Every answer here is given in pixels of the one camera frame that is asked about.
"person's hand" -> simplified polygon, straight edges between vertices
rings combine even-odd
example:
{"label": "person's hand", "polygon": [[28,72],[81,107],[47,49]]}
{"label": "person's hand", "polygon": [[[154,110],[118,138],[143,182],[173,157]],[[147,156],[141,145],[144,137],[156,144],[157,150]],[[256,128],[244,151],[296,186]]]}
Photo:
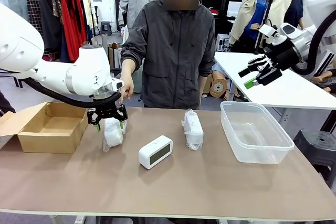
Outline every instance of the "person's hand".
{"label": "person's hand", "polygon": [[124,98],[131,99],[133,95],[134,83],[132,80],[132,74],[128,72],[121,72],[120,80],[122,80],[125,85],[120,89],[121,98],[120,103],[124,100]]}
{"label": "person's hand", "polygon": [[254,23],[251,25],[251,30],[259,30],[261,29],[261,25],[258,23]]}

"plastic container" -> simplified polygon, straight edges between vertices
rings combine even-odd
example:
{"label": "plastic container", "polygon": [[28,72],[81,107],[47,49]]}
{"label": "plastic container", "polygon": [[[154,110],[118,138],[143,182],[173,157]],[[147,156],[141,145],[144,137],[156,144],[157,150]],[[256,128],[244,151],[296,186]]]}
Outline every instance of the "plastic container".
{"label": "plastic container", "polygon": [[221,121],[236,158],[243,163],[279,164],[294,142],[265,109],[250,102],[222,102]]}

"red garment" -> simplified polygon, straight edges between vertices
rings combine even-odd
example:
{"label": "red garment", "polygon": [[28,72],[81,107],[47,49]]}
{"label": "red garment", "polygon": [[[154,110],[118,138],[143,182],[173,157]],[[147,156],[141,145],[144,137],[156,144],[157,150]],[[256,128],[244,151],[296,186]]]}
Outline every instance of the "red garment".
{"label": "red garment", "polygon": [[75,62],[79,57],[79,48],[87,41],[83,10],[80,0],[60,1],[69,58]]}

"digital clock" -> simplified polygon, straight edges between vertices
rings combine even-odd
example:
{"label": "digital clock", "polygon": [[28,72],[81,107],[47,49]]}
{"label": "digital clock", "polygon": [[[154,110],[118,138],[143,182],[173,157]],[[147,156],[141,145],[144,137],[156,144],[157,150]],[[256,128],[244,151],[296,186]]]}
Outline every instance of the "digital clock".
{"label": "digital clock", "polygon": [[159,136],[139,150],[139,162],[150,169],[168,157],[173,151],[173,141],[166,136]]}

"dark gray jacket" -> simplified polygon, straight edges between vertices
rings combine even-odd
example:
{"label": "dark gray jacket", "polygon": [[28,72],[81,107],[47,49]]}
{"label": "dark gray jacket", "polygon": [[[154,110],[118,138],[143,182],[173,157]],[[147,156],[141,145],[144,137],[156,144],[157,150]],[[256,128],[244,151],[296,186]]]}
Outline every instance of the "dark gray jacket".
{"label": "dark gray jacket", "polygon": [[144,58],[142,100],[153,108],[195,109],[200,96],[198,76],[211,73],[215,56],[215,21],[199,5],[191,12],[164,9],[162,0],[144,6],[123,46],[122,61],[135,70]]}

